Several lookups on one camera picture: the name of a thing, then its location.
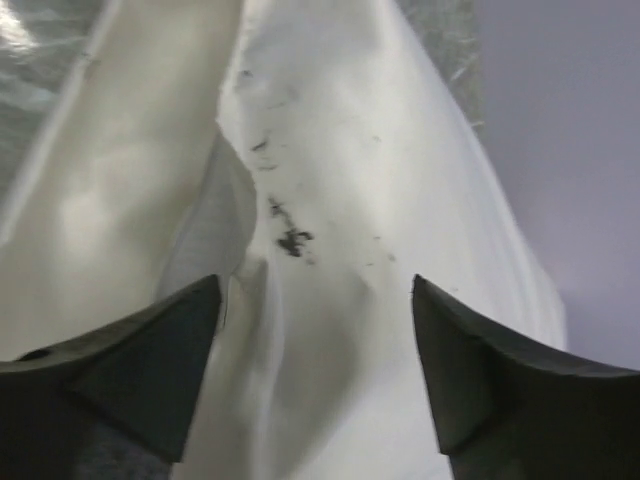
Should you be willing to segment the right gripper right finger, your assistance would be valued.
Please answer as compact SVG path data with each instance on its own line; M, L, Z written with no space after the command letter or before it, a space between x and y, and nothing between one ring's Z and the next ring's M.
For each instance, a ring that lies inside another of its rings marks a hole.
M416 277L417 349L457 479L635 479L639 374L539 343Z

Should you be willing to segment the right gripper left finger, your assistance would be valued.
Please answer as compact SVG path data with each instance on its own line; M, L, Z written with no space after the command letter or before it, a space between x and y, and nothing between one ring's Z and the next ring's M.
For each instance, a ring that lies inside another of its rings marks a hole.
M1 476L69 479L96 426L184 457L222 305L205 276L146 309L1 364Z

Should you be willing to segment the cream pillowcase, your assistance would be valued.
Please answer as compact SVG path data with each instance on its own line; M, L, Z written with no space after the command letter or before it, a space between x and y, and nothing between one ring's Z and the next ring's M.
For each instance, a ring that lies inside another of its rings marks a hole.
M215 275L173 479L448 479L425 277L554 347L564 309L392 1L110 1L1 209L1 364ZM69 479L150 453L96 426Z

